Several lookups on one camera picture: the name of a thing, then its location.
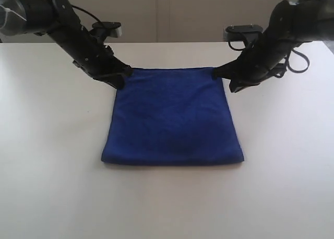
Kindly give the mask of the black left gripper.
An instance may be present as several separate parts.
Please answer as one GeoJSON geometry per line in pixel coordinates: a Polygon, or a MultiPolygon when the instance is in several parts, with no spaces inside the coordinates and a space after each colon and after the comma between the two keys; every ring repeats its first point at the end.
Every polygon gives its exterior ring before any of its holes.
{"type": "Polygon", "coordinates": [[[133,74],[129,65],[114,56],[110,46],[98,41],[82,25],[62,26],[52,32],[52,39],[73,59],[76,67],[94,80],[123,89],[123,76],[133,74]]]}

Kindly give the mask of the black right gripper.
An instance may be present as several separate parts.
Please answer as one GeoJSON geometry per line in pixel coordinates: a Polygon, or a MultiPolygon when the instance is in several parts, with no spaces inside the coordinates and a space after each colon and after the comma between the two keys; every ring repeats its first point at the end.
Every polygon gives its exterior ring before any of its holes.
{"type": "Polygon", "coordinates": [[[231,80],[231,93],[258,86],[291,50],[290,40],[281,40],[264,33],[236,61],[214,68],[213,79],[231,80]]]}

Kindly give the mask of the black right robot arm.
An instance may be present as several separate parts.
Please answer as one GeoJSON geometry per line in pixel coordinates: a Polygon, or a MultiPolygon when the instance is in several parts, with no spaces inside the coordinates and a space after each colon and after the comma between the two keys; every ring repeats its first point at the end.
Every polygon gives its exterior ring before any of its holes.
{"type": "Polygon", "coordinates": [[[230,80],[231,92],[239,92],[291,70],[290,55],[303,43],[333,40],[333,0],[312,0],[298,4],[281,1],[273,10],[267,29],[259,25],[229,26],[223,38],[227,43],[241,41],[237,59],[217,67],[212,77],[230,80]]]}

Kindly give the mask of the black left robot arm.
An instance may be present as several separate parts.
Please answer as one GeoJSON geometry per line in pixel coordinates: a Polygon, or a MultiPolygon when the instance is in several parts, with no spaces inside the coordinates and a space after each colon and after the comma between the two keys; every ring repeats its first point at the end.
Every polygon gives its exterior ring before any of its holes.
{"type": "Polygon", "coordinates": [[[48,35],[94,80],[123,89],[132,68],[115,57],[104,43],[121,36],[121,23],[96,19],[92,29],[82,25],[69,0],[1,0],[1,34],[48,35]]]}

